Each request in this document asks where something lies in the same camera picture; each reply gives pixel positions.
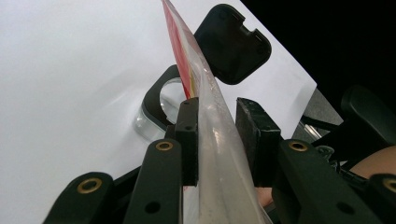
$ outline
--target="dark background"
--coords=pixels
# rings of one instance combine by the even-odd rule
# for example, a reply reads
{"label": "dark background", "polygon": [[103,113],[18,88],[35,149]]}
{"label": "dark background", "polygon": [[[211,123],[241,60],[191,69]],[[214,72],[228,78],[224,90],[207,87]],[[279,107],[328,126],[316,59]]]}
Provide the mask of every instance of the dark background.
{"label": "dark background", "polygon": [[342,94],[354,84],[396,113],[396,1],[242,2],[339,113]]}

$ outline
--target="skin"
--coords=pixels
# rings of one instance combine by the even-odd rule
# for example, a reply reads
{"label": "skin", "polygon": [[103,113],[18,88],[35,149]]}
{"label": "skin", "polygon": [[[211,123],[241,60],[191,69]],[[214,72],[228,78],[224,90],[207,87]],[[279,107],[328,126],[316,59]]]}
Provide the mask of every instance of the skin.
{"label": "skin", "polygon": [[[377,151],[360,161],[350,171],[367,179],[375,174],[396,175],[396,146]],[[256,188],[256,191],[261,206],[273,201],[271,188]]]}

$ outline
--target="plastic bag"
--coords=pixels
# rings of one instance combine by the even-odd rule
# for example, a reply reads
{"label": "plastic bag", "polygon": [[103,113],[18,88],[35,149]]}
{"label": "plastic bag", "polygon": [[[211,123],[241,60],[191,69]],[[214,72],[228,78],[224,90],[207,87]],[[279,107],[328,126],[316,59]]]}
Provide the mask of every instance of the plastic bag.
{"label": "plastic bag", "polygon": [[170,1],[163,0],[163,9],[186,96],[200,99],[198,222],[271,223],[258,203],[244,146],[203,53]]}

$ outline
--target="white tabletop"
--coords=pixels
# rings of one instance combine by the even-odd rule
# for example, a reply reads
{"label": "white tabletop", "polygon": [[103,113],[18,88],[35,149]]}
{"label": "white tabletop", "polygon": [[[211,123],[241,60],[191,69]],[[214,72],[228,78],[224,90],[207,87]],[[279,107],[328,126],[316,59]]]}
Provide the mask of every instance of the white tabletop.
{"label": "white tabletop", "polygon": [[[173,4],[194,32],[227,3],[271,42],[268,62],[237,86],[290,138],[316,87],[237,0]],[[149,87],[176,61],[160,0],[0,1],[0,222],[40,223],[66,185],[91,171],[117,178],[148,141],[133,122]]]}

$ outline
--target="brass rivet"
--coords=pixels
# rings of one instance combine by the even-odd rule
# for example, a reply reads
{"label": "brass rivet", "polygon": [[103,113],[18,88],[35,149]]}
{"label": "brass rivet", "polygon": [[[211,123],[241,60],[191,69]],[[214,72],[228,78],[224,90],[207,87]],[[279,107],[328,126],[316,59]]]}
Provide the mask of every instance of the brass rivet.
{"label": "brass rivet", "polygon": [[170,142],[160,142],[155,147],[160,151],[167,151],[173,147],[173,144]]}
{"label": "brass rivet", "polygon": [[290,142],[289,147],[296,151],[307,151],[308,147],[301,142]]}
{"label": "brass rivet", "polygon": [[96,177],[86,179],[79,183],[77,192],[80,194],[88,194],[96,191],[102,186],[102,180]]}
{"label": "brass rivet", "polygon": [[396,193],[396,179],[385,178],[382,183],[384,184],[385,188],[389,189],[393,193]]}

